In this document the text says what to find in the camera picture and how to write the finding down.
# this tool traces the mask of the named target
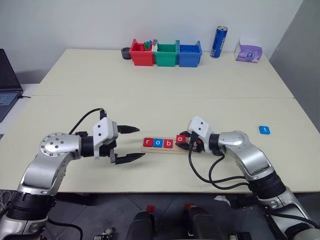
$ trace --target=blue letter block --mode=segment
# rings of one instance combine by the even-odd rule
[[[154,148],[162,148],[162,144],[164,143],[164,140],[161,138],[155,138],[153,139],[153,147]]]
[[[259,132],[261,134],[269,135],[270,134],[270,129],[268,126],[259,126]]]

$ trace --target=white table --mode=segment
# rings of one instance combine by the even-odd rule
[[[201,116],[216,133],[241,130],[262,149],[283,182],[295,192],[319,191],[320,135],[295,99],[290,98],[163,98],[161,104],[141,97],[33,96],[16,123],[0,141],[0,189],[16,189],[26,167],[39,151],[44,136],[67,133],[87,111],[103,107],[119,125],[132,125],[140,132],[120,135],[115,151],[123,156],[140,151],[145,136],[175,137],[190,119]],[[78,131],[92,134],[99,114],[92,114]],[[258,126],[269,126],[262,135]],[[203,176],[217,157],[192,155]],[[241,172],[227,157],[214,171],[220,179]],[[113,165],[108,158],[72,161],[67,167],[61,192],[220,192],[199,180],[186,155],[147,153],[142,158]],[[244,186],[224,193],[248,192]]]
[[[33,92],[39,84],[21,84],[23,96],[32,97]],[[24,97],[18,99],[5,118],[0,122],[0,134],[7,133],[9,127],[16,121],[20,112],[24,109],[30,98]]]
[[[235,61],[231,52],[201,56],[198,67],[134,66],[119,50],[68,49],[35,95],[108,98],[293,98],[263,55],[259,63]]]

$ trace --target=gray wall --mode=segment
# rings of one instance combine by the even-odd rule
[[[270,58],[320,132],[320,0],[304,0]]]

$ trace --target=wooden board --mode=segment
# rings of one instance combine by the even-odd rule
[[[144,146],[143,139],[145,139],[145,138],[173,140],[173,147],[172,148],[164,148],[164,147]],[[188,155],[188,150],[184,150],[184,149],[178,147],[176,145],[176,139],[173,137],[145,136],[143,139],[142,139],[142,144],[141,144],[141,152],[143,152],[143,153]]]

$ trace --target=wire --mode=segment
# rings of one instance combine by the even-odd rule
[[[22,94],[18,96],[18,99],[22,99],[22,98],[28,98],[28,99],[30,99],[31,97],[30,97],[30,96],[23,96]]]
[[[221,190],[229,190],[229,189],[234,189],[236,187],[239,187],[239,186],[249,186],[249,184],[247,182],[240,182],[240,183],[237,183],[237,184],[234,184],[234,185],[231,185],[231,186],[218,186],[216,185],[216,183],[219,183],[218,180],[212,180],[212,171],[214,170],[215,166],[221,162],[223,159],[225,158],[225,155],[222,153],[222,157],[220,157],[217,161],[215,161],[212,166],[210,167],[209,169],[209,180],[211,181],[211,184],[216,187],[217,189],[221,189]],[[228,178],[225,178],[225,181],[229,181],[229,180],[232,180],[232,179],[246,179],[244,176],[232,176],[232,177],[228,177]]]
[[[6,208],[4,208],[2,211],[0,211],[0,219],[3,217],[3,215],[6,214],[6,212],[8,211],[9,206],[6,206]]]
[[[3,211],[4,209],[6,209],[15,195],[16,191],[0,190],[0,210]]]
[[[226,187],[221,187],[221,186],[218,186],[216,185],[215,183],[223,183],[223,182],[226,182],[226,181],[229,181],[229,180],[233,180],[233,179],[244,179],[245,177],[244,176],[231,176],[231,177],[227,177],[227,178],[223,178],[223,179],[220,179],[220,180],[212,180],[211,179],[211,172],[213,170],[213,168],[215,167],[215,165],[217,163],[219,163],[221,160],[223,160],[225,158],[225,155],[222,154],[222,157],[219,158],[216,162],[213,163],[213,165],[211,166],[210,170],[211,172],[209,171],[210,175],[209,175],[209,180],[208,179],[205,179],[204,177],[202,177],[198,172],[197,170],[195,169],[193,163],[192,163],[192,158],[191,158],[191,154],[192,154],[192,149],[193,149],[193,141],[190,141],[190,144],[189,144],[189,154],[188,154],[188,158],[189,158],[189,164],[191,166],[191,169],[193,170],[194,174],[199,178],[201,179],[202,181],[204,181],[205,183],[208,183],[208,184],[212,184],[213,186],[215,186],[217,189],[222,189],[222,190],[228,190],[228,189],[233,189],[233,188],[236,188],[238,186],[241,186],[241,185],[246,185],[246,186],[249,186],[248,183],[246,182],[242,182],[242,183],[238,183],[238,184],[235,184],[235,185],[232,185],[232,186],[226,186]]]
[[[277,213],[277,212],[273,212],[273,211],[269,211],[269,210],[265,210],[265,212],[269,215],[273,215],[273,216],[280,217],[280,218],[300,220],[300,221],[303,221],[303,222],[306,222],[308,224],[313,225],[316,229],[320,229],[320,226],[318,224],[316,224],[314,221],[307,219],[305,217],[282,214],[282,213]]]
[[[74,130],[76,130],[76,128],[79,126],[79,124],[90,114],[92,114],[93,112],[97,112],[97,111],[104,111],[103,108],[95,108],[92,109],[91,111],[88,111],[77,123],[76,125],[70,130],[69,134],[72,134],[74,132]]]
[[[79,240],[82,240],[83,236],[84,236],[84,232],[82,231],[81,227],[74,225],[74,224],[70,224],[70,223],[62,223],[62,222],[57,222],[57,221],[53,221],[48,217],[48,223],[52,224],[52,225],[56,225],[56,226],[61,226],[61,227],[70,227],[70,228],[74,228],[77,229],[80,233],[80,237]]]

